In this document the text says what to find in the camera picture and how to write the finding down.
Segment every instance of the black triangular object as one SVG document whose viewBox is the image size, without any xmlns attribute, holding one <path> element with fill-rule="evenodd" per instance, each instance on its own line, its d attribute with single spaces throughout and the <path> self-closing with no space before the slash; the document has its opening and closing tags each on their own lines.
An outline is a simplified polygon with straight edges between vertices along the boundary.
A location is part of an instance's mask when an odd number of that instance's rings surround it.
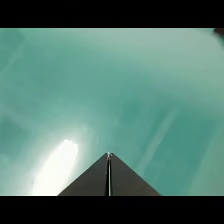
<svg viewBox="0 0 224 224">
<path fill-rule="evenodd" d="M 111 154 L 110 162 L 113 196 L 160 196 L 116 155 Z"/>
<path fill-rule="evenodd" d="M 111 153 L 104 154 L 59 196 L 160 196 Z"/>
<path fill-rule="evenodd" d="M 58 196 L 105 196 L 107 154 L 104 154 Z"/>
</svg>

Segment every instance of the green glossy surface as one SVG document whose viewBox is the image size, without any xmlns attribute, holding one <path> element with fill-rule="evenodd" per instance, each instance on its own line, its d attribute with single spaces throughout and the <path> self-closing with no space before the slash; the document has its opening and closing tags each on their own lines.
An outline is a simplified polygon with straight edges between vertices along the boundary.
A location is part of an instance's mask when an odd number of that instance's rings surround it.
<svg viewBox="0 0 224 224">
<path fill-rule="evenodd" d="M 223 50 L 197 29 L 0 29 L 0 195 L 32 195 L 64 139 L 64 186 L 109 151 L 162 195 L 224 195 Z"/>
</svg>

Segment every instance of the teal surface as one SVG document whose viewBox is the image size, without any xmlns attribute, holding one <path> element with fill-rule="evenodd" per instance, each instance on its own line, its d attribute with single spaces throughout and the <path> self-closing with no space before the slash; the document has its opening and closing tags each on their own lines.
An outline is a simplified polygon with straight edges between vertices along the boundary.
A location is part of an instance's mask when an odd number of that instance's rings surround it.
<svg viewBox="0 0 224 224">
<path fill-rule="evenodd" d="M 210 31 L 0 29 L 0 195 L 35 195 L 65 139 L 63 186 L 113 152 L 162 195 L 224 195 L 223 120 Z"/>
</svg>

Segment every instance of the black object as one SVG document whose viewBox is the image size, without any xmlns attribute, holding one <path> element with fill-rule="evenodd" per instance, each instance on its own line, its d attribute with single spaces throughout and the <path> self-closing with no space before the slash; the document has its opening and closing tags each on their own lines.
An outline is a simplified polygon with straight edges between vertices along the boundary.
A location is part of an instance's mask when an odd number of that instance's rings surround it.
<svg viewBox="0 0 224 224">
<path fill-rule="evenodd" d="M 59 196 L 160 196 L 112 153 L 104 154 Z"/>
</svg>

